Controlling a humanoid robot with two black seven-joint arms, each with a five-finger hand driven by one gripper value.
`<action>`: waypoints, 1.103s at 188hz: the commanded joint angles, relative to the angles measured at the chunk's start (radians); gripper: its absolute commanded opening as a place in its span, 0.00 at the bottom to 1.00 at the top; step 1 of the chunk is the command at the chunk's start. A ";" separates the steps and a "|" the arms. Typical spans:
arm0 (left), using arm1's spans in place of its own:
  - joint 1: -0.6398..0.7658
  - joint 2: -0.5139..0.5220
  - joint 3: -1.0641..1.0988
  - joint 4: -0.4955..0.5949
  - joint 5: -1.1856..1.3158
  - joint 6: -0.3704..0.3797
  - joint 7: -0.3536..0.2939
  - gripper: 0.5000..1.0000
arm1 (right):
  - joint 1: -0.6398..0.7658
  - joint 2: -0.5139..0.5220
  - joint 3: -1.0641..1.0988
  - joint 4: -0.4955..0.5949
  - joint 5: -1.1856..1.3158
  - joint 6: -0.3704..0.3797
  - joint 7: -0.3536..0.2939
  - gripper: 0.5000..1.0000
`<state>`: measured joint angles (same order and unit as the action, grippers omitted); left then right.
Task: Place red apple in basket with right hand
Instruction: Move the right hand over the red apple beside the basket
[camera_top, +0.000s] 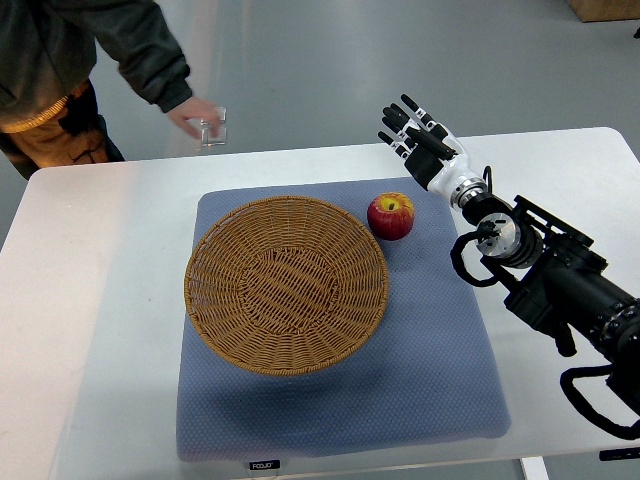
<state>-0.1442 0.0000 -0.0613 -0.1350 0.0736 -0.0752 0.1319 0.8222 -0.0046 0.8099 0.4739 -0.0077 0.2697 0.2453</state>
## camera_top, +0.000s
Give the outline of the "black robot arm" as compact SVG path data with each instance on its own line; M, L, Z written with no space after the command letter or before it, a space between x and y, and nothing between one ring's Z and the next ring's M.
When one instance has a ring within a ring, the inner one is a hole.
M596 367L571 368L560 377L572 406L601 430L636 440L639 426L623 426L598 413L575 387L602 377L632 411L639 409L639 300L603 277L607 261L592 239L522 196L514 205L492 192L492 171L455 198L473 225L450 252L454 270L468 284L502 284L505 307L533 330L554 339L558 353L576 353L578 331L606 359Z

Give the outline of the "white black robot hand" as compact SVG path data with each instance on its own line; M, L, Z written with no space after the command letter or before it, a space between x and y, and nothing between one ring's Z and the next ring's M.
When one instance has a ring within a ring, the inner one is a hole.
M401 101L383 109L386 129L378 136L404 161L414 180L459 211L488 199L489 186L471 170L469 155L457 137L408 95L403 94Z

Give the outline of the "person's bare hand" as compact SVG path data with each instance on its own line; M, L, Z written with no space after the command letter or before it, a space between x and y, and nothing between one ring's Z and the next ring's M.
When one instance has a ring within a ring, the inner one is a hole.
M195 139L200 139L201 129L195 126L195 121L200 121L201 118L212 119L213 123L208 125L212 127L213 131L216 131L220 127L217 122L217 107L215 103L209 100L192 96L169 110L166 116L183 132Z

